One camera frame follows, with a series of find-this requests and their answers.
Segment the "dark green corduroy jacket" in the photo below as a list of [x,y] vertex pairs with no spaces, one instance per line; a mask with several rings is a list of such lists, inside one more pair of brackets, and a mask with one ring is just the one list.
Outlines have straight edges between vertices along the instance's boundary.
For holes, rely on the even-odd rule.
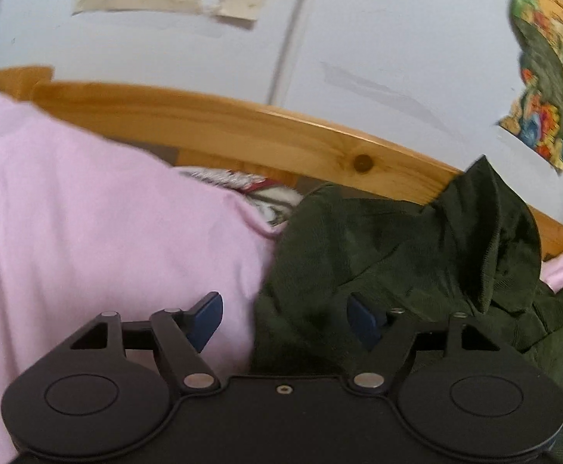
[[[346,302],[357,293],[378,315],[396,307],[427,322],[472,315],[563,390],[563,289],[539,278],[541,255],[529,207],[486,159],[425,205],[323,186],[278,240],[254,303],[250,370],[355,370],[365,352]],[[554,452],[563,463],[563,431]]]

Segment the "pink bed sheet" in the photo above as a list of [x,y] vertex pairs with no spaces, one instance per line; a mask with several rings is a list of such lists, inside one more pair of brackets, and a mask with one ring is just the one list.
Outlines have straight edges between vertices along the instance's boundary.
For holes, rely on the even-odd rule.
[[563,225],[485,158],[0,70],[0,463],[563,463]]

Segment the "colourful anime group poster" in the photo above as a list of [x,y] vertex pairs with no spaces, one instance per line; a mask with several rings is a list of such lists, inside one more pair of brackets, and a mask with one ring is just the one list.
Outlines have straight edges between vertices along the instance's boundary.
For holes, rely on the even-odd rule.
[[498,127],[563,172],[563,0],[510,0],[522,93]]

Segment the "wooden bed frame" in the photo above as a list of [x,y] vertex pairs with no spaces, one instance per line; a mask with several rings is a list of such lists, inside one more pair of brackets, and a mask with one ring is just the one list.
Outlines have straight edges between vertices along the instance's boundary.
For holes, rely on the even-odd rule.
[[[44,67],[0,70],[0,284],[82,282],[136,268],[221,280],[233,269],[270,272],[292,215],[272,226],[239,193],[178,173],[141,143],[192,153],[198,167],[215,158],[231,171],[253,164],[265,177],[305,176],[320,181],[317,189],[419,205],[474,164],[454,170],[394,143],[224,97],[57,82]],[[541,237],[539,278],[563,289],[550,275],[563,267],[563,225],[527,207]]]

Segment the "white wall conduit pipe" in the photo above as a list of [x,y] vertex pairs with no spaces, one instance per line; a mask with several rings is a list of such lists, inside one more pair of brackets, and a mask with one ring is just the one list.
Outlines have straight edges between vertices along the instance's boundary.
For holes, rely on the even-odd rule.
[[292,84],[300,50],[316,0],[296,0],[268,94],[268,104],[282,107]]

